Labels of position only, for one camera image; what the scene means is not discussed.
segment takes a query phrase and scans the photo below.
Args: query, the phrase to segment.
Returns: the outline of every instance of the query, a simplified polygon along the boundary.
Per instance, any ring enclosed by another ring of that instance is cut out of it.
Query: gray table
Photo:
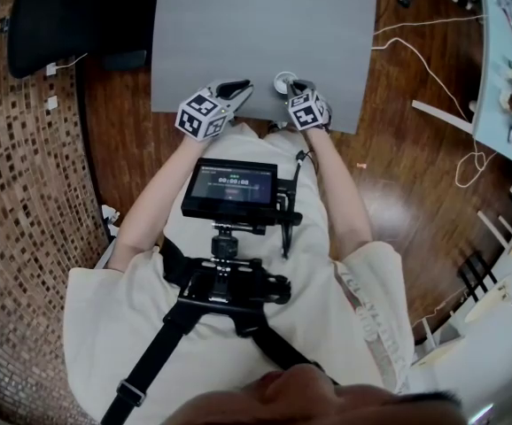
[[[333,128],[358,126],[376,0],[158,0],[151,109],[179,103],[215,79],[250,79],[238,116],[287,120],[273,79],[282,71],[314,81],[333,107]]]

